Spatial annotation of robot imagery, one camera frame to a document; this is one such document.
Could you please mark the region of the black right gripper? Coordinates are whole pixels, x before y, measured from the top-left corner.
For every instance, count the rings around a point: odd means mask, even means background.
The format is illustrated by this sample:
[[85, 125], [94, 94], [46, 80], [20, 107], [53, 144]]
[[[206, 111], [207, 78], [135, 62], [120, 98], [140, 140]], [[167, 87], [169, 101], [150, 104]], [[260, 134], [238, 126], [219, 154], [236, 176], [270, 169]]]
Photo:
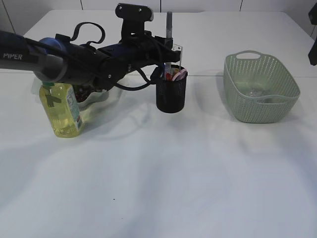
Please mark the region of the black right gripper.
[[309, 54], [308, 54], [308, 58], [310, 61], [310, 64], [313, 66], [317, 65], [317, 39], [315, 40]]

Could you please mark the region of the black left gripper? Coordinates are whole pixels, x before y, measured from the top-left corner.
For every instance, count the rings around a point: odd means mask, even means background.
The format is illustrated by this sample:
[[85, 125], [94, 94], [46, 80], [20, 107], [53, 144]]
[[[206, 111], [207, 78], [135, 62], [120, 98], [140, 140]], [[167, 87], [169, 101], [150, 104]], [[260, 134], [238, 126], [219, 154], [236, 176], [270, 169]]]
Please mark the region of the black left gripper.
[[119, 43], [98, 49], [105, 57], [98, 65], [96, 81], [118, 82], [137, 69], [177, 62], [179, 52], [172, 47], [173, 38], [153, 37], [143, 24], [123, 24]]

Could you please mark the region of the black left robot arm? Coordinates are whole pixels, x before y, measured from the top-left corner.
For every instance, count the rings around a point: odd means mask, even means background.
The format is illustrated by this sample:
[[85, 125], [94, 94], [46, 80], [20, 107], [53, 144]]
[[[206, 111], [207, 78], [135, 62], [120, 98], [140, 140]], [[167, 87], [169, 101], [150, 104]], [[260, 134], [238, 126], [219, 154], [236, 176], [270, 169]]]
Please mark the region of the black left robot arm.
[[57, 34], [55, 38], [40, 41], [1, 31], [1, 68], [32, 71], [46, 83], [138, 91], [155, 82], [145, 78], [146, 83], [136, 88], [118, 82], [134, 71], [145, 77], [142, 68], [146, 66], [156, 65], [157, 69], [163, 70], [165, 63], [180, 61], [181, 51], [172, 50], [172, 38], [154, 37], [144, 28], [123, 27], [119, 43], [99, 49], [92, 46], [94, 41], [73, 44], [81, 26], [82, 23], [76, 26], [72, 37]]

